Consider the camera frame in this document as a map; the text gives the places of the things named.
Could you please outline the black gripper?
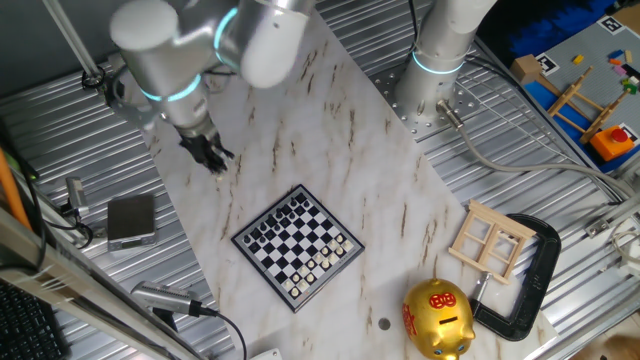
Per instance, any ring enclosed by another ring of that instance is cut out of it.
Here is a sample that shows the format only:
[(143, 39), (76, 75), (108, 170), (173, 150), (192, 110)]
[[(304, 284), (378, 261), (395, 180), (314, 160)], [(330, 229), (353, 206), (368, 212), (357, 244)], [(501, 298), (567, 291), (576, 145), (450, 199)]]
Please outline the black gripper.
[(182, 135), (180, 145), (192, 155), (196, 162), (203, 165), (212, 174), (222, 174), (228, 167), (228, 163), (234, 159), (234, 154), (222, 145), (217, 147), (217, 154), (214, 149), (219, 140), (218, 133), (215, 133), (211, 138), (207, 138), (205, 135), (196, 137)]

